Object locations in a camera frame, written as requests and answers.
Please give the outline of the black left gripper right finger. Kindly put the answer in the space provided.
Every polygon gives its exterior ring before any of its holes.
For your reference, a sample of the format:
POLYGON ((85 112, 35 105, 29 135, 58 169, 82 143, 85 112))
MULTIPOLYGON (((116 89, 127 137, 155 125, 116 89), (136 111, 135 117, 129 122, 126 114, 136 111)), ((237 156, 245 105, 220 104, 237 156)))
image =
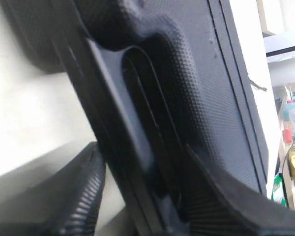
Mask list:
POLYGON ((192 236, 295 236, 295 210, 247 187, 186 148, 184 211, 192 236))

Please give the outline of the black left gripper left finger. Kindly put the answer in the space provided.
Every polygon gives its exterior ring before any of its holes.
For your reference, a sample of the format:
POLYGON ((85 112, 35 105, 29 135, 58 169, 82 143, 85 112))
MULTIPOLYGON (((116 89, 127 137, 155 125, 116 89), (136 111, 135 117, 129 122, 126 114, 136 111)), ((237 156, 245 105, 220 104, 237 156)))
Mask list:
POLYGON ((62 169, 0 204, 0 236, 92 236, 106 164, 90 142, 62 169))

